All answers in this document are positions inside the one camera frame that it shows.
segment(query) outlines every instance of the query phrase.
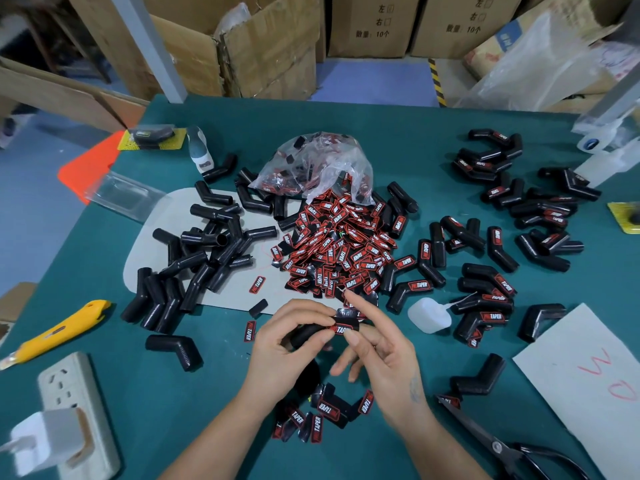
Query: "hand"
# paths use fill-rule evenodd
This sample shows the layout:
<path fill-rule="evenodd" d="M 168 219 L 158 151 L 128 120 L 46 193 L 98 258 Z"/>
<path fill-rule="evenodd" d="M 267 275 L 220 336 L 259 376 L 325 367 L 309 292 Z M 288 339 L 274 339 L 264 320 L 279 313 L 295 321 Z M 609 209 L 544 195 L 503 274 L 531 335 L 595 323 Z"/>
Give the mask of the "hand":
<path fill-rule="evenodd" d="M 300 373 L 333 338 L 332 330 L 321 330 L 295 352 L 282 339 L 300 324 L 332 326 L 335 310 L 309 299 L 292 299 L 265 323 L 255 336 L 249 371 L 238 397 L 246 399 L 262 417 L 293 388 Z"/>
<path fill-rule="evenodd" d="M 415 348 L 377 306 L 348 290 L 344 296 L 375 327 L 361 324 L 359 332 L 345 331 L 349 346 L 333 364 L 330 374 L 339 376 L 352 363 L 349 382 L 355 382 L 364 366 L 385 420 L 406 438 L 415 428 L 424 427 L 424 420 L 435 421 L 424 396 Z"/>

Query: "blue floor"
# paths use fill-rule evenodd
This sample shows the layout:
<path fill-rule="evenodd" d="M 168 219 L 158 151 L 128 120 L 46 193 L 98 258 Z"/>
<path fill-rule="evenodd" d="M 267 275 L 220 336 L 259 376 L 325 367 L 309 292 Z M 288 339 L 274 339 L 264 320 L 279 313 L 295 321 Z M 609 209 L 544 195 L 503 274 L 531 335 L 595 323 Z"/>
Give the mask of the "blue floor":
<path fill-rule="evenodd" d="M 126 92 L 119 81 L 86 81 Z M 311 101 L 438 105 L 426 60 L 329 59 L 318 64 L 317 83 Z M 39 112 L 0 150 L 0 296 L 18 282 L 40 281 L 84 209 L 58 170 L 107 136 Z"/>

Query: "forearm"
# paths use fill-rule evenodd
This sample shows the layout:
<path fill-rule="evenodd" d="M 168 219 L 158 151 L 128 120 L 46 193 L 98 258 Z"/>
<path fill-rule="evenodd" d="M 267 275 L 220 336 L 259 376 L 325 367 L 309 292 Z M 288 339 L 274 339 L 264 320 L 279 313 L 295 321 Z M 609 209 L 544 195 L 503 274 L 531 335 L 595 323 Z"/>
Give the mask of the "forearm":
<path fill-rule="evenodd" d="M 242 401 L 236 396 L 159 480 L 235 478 L 264 419 Z"/>
<path fill-rule="evenodd" d="M 400 432 L 423 480 L 489 480 L 475 459 L 442 427 L 430 411 Z"/>

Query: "white paper sheet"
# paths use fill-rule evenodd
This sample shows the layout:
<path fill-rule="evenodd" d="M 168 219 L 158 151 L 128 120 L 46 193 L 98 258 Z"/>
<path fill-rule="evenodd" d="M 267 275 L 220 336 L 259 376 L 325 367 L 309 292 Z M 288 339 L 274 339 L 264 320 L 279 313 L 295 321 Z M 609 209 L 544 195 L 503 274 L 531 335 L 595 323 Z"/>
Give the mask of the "white paper sheet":
<path fill-rule="evenodd" d="M 640 363 L 587 305 L 513 360 L 606 478 L 640 478 Z"/>
<path fill-rule="evenodd" d="M 231 195 L 234 201 L 239 201 L 235 192 L 213 190 L 222 195 Z M 166 245 L 156 241 L 152 234 L 157 227 L 165 231 L 180 236 L 180 234 L 191 229 L 191 227 L 203 228 L 206 220 L 192 216 L 189 208 L 194 204 L 204 205 L 198 197 L 195 188 L 180 189 L 167 194 L 153 210 L 147 222 L 142 227 L 138 238 L 133 244 L 127 262 L 124 265 L 124 284 L 129 291 L 136 292 L 136 281 L 138 279 L 138 268 L 150 267 L 154 271 L 160 271 L 167 265 Z M 287 212 L 292 215 L 300 208 L 300 201 L 288 200 Z M 229 279 L 222 285 L 217 293 L 206 291 L 201 296 L 199 303 L 203 305 L 220 306 L 222 308 L 235 308 L 236 310 L 247 311 L 265 298 L 269 306 L 264 310 L 266 314 L 274 314 L 277 309 L 283 306 L 292 298 L 314 299 L 311 293 L 302 295 L 297 291 L 286 290 L 285 283 L 290 278 L 289 273 L 283 273 L 271 265 L 273 257 L 270 249 L 282 241 L 283 232 L 280 231 L 273 216 L 258 214 L 254 212 L 244 212 L 240 216 L 240 224 L 243 229 L 258 229 L 261 227 L 276 226 L 278 237 L 266 241 L 259 241 L 251 245 L 247 250 L 253 256 L 251 267 L 237 269 L 231 273 Z M 249 290 L 258 276 L 265 277 L 265 282 L 257 294 L 249 293 Z M 191 275 L 183 280 L 185 289 L 189 285 Z M 336 298 L 316 299 L 332 308 L 341 308 L 342 302 Z"/>

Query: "scissors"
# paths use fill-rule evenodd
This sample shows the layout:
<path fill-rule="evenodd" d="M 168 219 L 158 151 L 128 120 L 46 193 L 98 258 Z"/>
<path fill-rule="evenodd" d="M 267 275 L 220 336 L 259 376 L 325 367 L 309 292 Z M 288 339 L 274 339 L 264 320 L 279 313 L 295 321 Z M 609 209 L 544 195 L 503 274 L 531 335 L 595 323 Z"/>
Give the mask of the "scissors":
<path fill-rule="evenodd" d="M 482 426 L 478 425 L 478 423 L 469 418 L 469 416 L 453 406 L 444 397 L 437 395 L 436 398 L 438 402 L 453 415 L 454 418 L 460 421 L 462 426 L 467 428 L 468 432 L 471 433 L 476 440 L 482 443 L 482 445 L 487 448 L 494 457 L 502 462 L 502 467 L 507 473 L 508 479 L 522 480 L 522 477 L 518 474 L 517 468 L 518 462 L 521 461 L 526 464 L 526 466 L 528 466 L 538 478 L 542 480 L 551 480 L 551 478 L 542 471 L 542 468 L 540 468 L 530 456 L 538 455 L 564 464 L 578 475 L 576 478 L 590 480 L 587 473 L 585 473 L 585 471 L 581 469 L 576 462 L 564 454 L 551 448 L 526 445 L 523 443 L 514 443 L 513 447 L 509 447 L 495 436 L 487 433 Z"/>

